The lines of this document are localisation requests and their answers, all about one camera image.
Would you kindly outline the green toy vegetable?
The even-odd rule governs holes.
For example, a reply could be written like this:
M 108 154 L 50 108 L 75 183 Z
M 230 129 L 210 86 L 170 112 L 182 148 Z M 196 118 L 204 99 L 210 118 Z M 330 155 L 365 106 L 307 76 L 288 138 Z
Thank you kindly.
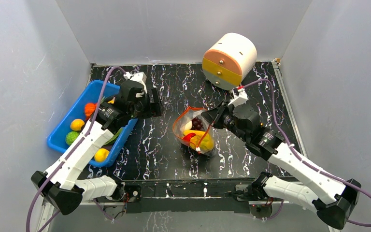
M 123 131 L 123 127 L 121 127 L 113 136 L 110 140 L 108 140 L 104 145 L 110 145 L 110 144 L 114 144 L 115 141 L 117 140 L 117 138 L 119 137 L 119 135 L 122 133 Z

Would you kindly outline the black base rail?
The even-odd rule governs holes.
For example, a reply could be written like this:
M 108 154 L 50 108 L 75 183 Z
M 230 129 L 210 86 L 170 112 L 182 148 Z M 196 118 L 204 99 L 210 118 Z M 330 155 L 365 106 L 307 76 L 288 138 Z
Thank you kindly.
M 171 212 L 260 213 L 268 216 L 281 199 L 252 189 L 252 178 L 126 180 L 102 201 L 122 203 L 129 214 Z

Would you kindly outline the yellow toy banana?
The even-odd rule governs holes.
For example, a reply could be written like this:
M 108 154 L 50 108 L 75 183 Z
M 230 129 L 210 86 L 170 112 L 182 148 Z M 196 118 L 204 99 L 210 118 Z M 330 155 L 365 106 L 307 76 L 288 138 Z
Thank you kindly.
M 208 132 L 199 130 L 186 130 L 183 132 L 183 137 L 190 132 L 195 133 L 196 136 L 193 137 L 190 142 L 186 142 L 183 140 L 187 146 L 200 153 L 206 153 L 214 148 L 214 140 Z

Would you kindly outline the green toy fruit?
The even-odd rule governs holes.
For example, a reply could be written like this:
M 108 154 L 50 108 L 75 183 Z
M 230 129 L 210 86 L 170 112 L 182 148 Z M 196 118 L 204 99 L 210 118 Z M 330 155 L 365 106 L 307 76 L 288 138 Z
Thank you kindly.
M 80 133 L 77 132 L 77 131 L 71 131 L 71 132 L 69 132 L 69 133 L 66 135 L 66 137 L 65 137 L 65 143 L 66 143 L 67 145 L 72 145 L 73 142 L 78 138 L 79 134 L 80 134 Z

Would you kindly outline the clear zip bag orange zipper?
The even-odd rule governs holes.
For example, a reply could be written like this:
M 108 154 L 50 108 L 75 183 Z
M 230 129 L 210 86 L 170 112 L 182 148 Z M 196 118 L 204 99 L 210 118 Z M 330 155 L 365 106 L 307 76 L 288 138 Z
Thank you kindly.
M 203 117 L 204 108 L 188 107 L 173 123 L 172 131 L 177 140 L 198 152 L 207 155 L 214 149 L 211 123 Z

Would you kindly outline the yellow toy lemon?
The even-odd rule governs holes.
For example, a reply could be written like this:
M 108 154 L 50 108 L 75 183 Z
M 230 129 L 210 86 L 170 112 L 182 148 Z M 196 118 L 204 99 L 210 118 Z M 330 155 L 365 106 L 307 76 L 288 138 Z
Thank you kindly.
M 70 129 L 72 131 L 79 132 L 84 128 L 84 126 L 85 126 L 85 121 L 83 121 L 82 119 L 75 119 L 71 122 Z

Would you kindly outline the white toy garlic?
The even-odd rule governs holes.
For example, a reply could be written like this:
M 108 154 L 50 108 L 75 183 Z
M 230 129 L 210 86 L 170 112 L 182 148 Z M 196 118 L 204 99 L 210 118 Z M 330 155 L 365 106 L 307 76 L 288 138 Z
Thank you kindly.
M 193 123 L 192 121 L 188 121 L 187 123 L 183 124 L 181 127 L 180 127 L 180 131 L 181 133 L 183 133 L 184 131 L 188 131 L 188 130 L 191 130 L 193 127 Z

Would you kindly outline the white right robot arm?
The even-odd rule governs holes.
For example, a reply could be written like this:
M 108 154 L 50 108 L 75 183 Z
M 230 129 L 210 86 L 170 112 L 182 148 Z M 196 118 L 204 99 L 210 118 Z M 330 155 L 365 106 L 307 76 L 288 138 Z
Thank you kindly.
M 344 184 L 307 166 L 308 159 L 297 158 L 295 150 L 281 135 L 263 126 L 260 115 L 248 104 L 234 107 L 222 102 L 201 116 L 210 126 L 232 132 L 252 154 L 283 168 L 301 182 L 298 185 L 262 172 L 250 185 L 236 185 L 235 198 L 239 201 L 283 199 L 312 211 L 330 227 L 344 228 L 359 198 L 358 191 L 349 184 L 360 187 L 359 182 L 350 179 Z

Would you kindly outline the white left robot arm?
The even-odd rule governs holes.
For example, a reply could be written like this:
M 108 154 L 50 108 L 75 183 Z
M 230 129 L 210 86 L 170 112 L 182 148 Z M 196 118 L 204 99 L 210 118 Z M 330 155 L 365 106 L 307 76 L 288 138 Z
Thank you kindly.
M 130 120 L 158 117 L 163 113 L 159 90 L 147 88 L 140 81 L 126 80 L 117 94 L 105 100 L 103 93 L 101 90 L 95 111 L 72 145 L 52 166 L 31 176 L 37 196 L 43 196 L 63 215 L 95 198 L 123 199 L 125 188 L 112 177 L 85 180 L 78 177 L 95 153 Z

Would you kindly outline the blue plastic bin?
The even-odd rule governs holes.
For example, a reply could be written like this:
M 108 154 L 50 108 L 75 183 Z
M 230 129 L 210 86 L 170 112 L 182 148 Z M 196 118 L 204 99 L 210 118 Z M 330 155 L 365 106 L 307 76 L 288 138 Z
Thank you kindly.
M 82 92 L 80 97 L 76 100 L 74 105 L 65 114 L 65 116 L 60 120 L 55 129 L 47 138 L 47 145 L 60 153 L 64 153 L 69 145 L 66 144 L 66 135 L 71 132 L 70 124 L 74 119 L 85 119 L 84 107 L 87 103 L 96 103 L 103 85 L 103 81 L 95 80 L 88 84 L 85 90 Z M 120 135 L 117 137 L 116 142 L 110 150 L 107 159 L 103 162 L 96 162 L 95 160 L 90 160 L 89 165 L 95 167 L 111 167 L 116 161 L 120 151 L 122 150 L 126 140 L 129 138 L 131 131 L 137 123 L 137 119 L 132 119 L 124 127 Z

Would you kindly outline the yellow orange toy fruit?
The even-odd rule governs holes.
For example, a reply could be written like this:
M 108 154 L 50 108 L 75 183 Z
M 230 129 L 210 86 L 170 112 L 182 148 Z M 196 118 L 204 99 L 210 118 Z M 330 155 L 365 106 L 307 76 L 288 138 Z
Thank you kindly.
M 94 155 L 94 161 L 104 162 L 110 154 L 110 151 L 105 148 L 100 148 Z

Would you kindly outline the round drawer cabinet toy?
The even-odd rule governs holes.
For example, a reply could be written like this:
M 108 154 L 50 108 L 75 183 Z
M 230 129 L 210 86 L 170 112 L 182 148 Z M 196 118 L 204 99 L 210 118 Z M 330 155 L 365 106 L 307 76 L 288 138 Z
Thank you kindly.
M 202 71 L 214 86 L 231 90 L 238 87 L 253 69 L 257 49 L 243 35 L 227 33 L 221 37 L 202 59 Z

